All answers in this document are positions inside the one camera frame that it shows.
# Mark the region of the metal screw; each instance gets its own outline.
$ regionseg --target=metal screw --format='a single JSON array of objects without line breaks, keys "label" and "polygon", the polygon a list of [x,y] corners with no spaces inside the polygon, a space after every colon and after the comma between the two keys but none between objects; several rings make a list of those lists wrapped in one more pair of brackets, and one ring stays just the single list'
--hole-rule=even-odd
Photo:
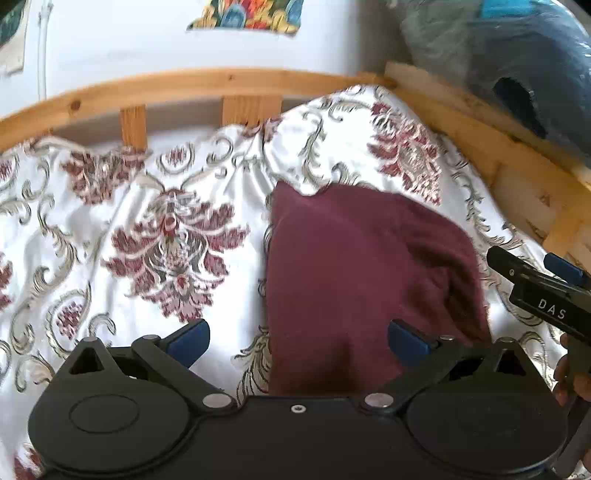
[{"label": "metal screw", "polygon": [[372,408],[388,408],[394,399],[387,393],[372,393],[365,397],[365,403]]},{"label": "metal screw", "polygon": [[226,408],[232,403],[232,397],[225,393],[212,393],[202,400],[207,408]]}]

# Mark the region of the maroon fabric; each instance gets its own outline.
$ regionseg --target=maroon fabric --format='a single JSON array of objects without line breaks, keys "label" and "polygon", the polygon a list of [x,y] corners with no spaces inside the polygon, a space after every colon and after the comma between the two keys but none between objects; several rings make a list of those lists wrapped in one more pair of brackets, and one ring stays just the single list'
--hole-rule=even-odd
[{"label": "maroon fabric", "polygon": [[332,185],[273,193],[267,265],[271,394],[362,393],[402,372],[390,320],[490,342],[468,236],[402,196]]}]

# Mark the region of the poster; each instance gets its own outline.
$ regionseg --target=poster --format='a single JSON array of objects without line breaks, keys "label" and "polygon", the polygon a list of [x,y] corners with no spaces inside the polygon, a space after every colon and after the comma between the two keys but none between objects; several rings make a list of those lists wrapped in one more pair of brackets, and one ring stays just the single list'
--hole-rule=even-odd
[{"label": "poster", "polygon": [[0,72],[22,70],[30,0],[21,0],[0,19]]},{"label": "poster", "polygon": [[304,0],[211,0],[187,30],[245,28],[295,35]]}]

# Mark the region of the blue clamp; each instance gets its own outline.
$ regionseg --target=blue clamp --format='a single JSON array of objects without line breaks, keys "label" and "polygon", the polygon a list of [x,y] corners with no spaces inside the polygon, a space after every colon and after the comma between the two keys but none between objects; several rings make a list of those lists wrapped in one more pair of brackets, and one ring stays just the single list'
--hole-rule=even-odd
[{"label": "blue clamp", "polygon": [[548,254],[544,257],[544,266],[554,275],[562,278],[569,285],[590,290],[591,277],[582,268],[576,267],[558,255]]},{"label": "blue clamp", "polygon": [[158,343],[160,349],[190,368],[208,349],[211,332],[203,319],[190,322]]},{"label": "blue clamp", "polygon": [[388,346],[404,367],[414,367],[431,355],[440,343],[432,340],[402,320],[388,326]]}]

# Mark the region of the bed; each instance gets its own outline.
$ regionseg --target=bed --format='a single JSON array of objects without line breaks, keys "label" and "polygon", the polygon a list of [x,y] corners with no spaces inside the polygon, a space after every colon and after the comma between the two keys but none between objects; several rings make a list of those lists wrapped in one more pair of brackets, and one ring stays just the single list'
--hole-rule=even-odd
[{"label": "bed", "polygon": [[[421,90],[426,84],[414,80],[409,88],[409,72],[389,72],[151,74],[65,93],[0,121],[0,478],[40,473],[28,415],[87,335],[129,345],[203,316],[212,342],[192,369],[239,401],[266,393],[265,253],[280,180],[302,194],[331,182],[402,193],[458,224],[479,258],[493,337],[519,341],[553,386],[561,332],[510,304],[511,286],[485,255],[499,245],[542,269],[546,251],[572,254],[581,225],[591,223],[591,192],[543,147],[455,105],[449,90]],[[146,105],[195,98],[222,98],[222,128],[151,151]],[[282,113],[293,98],[313,100]],[[116,149],[53,135],[113,111]],[[407,133],[404,153],[387,140],[392,129]],[[507,171],[560,205],[542,246],[493,198]]]}]

